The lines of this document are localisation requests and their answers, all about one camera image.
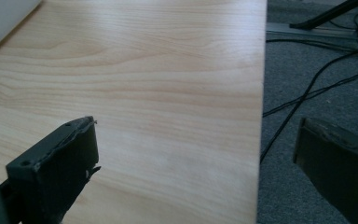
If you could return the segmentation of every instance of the black mechanical arm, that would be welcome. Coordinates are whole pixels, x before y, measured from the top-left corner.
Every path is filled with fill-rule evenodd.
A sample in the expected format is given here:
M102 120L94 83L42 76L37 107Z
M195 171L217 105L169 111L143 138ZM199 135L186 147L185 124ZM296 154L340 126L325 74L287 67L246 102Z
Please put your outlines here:
M58 224L101 167L93 117L63 124L22 153L0 185L0 224Z

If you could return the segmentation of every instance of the wooden table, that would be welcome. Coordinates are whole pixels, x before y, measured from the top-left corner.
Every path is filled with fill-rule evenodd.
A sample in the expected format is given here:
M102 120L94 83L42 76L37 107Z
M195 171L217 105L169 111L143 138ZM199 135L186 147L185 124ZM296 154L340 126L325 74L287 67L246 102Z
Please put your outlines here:
M98 120L64 223L255 223L266 0L48 0L0 45L5 165Z

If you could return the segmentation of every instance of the wood grain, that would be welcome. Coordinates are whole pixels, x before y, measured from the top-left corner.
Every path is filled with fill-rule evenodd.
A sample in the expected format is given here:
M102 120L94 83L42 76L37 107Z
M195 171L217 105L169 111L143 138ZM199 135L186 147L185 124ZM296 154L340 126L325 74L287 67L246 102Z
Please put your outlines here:
M5 165L92 115L64 223L255 223L266 1L49 0L0 45Z

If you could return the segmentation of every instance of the light wood surface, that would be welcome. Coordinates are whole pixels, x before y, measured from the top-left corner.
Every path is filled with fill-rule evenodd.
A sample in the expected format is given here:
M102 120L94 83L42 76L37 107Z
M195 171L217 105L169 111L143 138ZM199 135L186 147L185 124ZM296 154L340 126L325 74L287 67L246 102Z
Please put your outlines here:
M255 223L266 0L44 1L0 45L5 165L92 115L64 223Z

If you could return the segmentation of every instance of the gray carpet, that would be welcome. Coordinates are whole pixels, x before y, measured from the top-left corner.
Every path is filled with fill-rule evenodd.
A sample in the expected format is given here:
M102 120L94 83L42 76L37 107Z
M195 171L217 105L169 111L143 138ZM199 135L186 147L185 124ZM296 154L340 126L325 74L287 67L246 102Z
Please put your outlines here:
M329 8L298 1L269 0L268 21L300 22ZM355 13L347 13L336 22L354 27L352 18ZM355 41L335 38L267 35L267 39L272 38L317 39L357 48ZM327 62L341 55L341 52L295 43L268 43L264 110L268 111L300 96L313 75ZM313 89L331 85L357 73L358 56L329 67ZM286 108L263 119L262 151L291 109ZM302 117L324 119L358 134L358 79L305 102L297 110L260 166L257 223L349 223L292 162L297 128Z

